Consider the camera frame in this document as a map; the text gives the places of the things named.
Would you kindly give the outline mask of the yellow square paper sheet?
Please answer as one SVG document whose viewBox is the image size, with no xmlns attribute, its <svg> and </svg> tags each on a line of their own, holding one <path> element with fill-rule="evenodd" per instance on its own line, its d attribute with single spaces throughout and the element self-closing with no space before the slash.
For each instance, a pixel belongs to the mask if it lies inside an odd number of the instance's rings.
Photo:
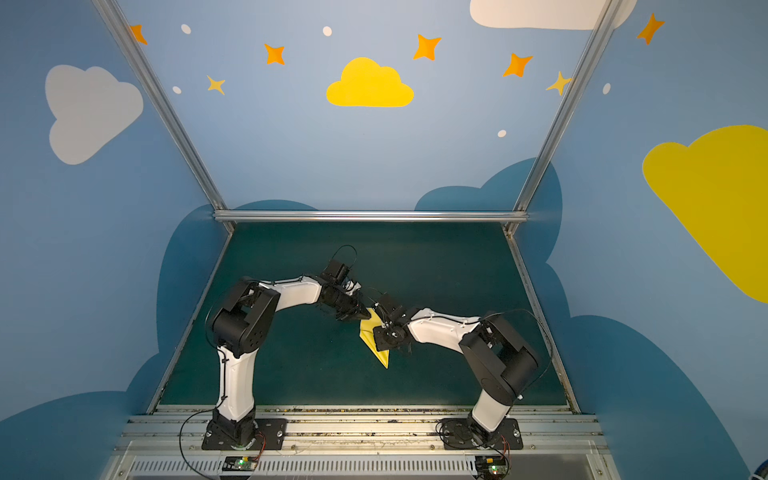
<svg viewBox="0 0 768 480">
<path fill-rule="evenodd" d="M 359 324 L 359 337 L 368 347 L 368 349 L 374 354 L 377 360 L 384 366 L 385 369 L 389 368 L 389 352 L 379 351 L 376 347 L 374 329 L 382 326 L 382 320 L 377 315 L 373 308 L 368 308 L 368 319 L 363 319 Z"/>
</svg>

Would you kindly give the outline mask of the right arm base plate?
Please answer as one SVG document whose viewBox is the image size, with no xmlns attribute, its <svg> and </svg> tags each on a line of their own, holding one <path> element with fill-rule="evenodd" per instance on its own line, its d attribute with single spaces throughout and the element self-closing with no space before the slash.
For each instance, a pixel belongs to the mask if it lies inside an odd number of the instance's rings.
<svg viewBox="0 0 768 480">
<path fill-rule="evenodd" d="M 484 430 L 471 417 L 444 418 L 436 424 L 436 433 L 446 449 L 523 449 L 518 422 L 512 418 L 503 419 L 498 428 L 492 432 Z"/>
</svg>

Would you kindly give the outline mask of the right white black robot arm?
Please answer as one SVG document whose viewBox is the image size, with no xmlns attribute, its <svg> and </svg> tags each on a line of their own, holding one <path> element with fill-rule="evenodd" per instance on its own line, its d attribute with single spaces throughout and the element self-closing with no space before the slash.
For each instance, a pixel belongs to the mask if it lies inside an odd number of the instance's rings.
<svg viewBox="0 0 768 480">
<path fill-rule="evenodd" d="M 369 314 L 373 326 L 368 345 L 373 353 L 384 355 L 416 342 L 458 352 L 469 365 L 481 393 L 466 418 L 438 422 L 437 433 L 446 448 L 505 448 L 506 438 L 518 432 L 507 415 L 539 369 L 539 358 L 502 315 L 459 317 L 381 303 Z"/>
</svg>

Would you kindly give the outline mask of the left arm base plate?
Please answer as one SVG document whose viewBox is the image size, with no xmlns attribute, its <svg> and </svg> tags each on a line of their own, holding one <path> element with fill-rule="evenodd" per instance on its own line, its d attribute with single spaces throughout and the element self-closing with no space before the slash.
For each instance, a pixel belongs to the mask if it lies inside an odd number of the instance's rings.
<svg viewBox="0 0 768 480">
<path fill-rule="evenodd" d="M 210 420 L 202 441 L 203 450 L 281 450 L 285 440 L 285 418 L 244 418 L 230 422 Z"/>
</svg>

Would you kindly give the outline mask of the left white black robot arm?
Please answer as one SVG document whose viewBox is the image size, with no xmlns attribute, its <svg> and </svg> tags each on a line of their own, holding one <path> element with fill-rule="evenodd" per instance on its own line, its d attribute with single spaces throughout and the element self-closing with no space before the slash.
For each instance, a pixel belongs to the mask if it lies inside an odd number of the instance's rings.
<svg viewBox="0 0 768 480">
<path fill-rule="evenodd" d="M 282 440 L 269 428 L 257 426 L 253 394 L 257 353 L 277 312 L 301 305 L 330 307 L 339 320 L 370 317 L 361 285 L 333 276 L 304 275 L 277 282 L 241 279 L 210 321 L 210 332 L 220 355 L 217 406 L 206 427 L 204 450 L 278 450 Z"/>
</svg>

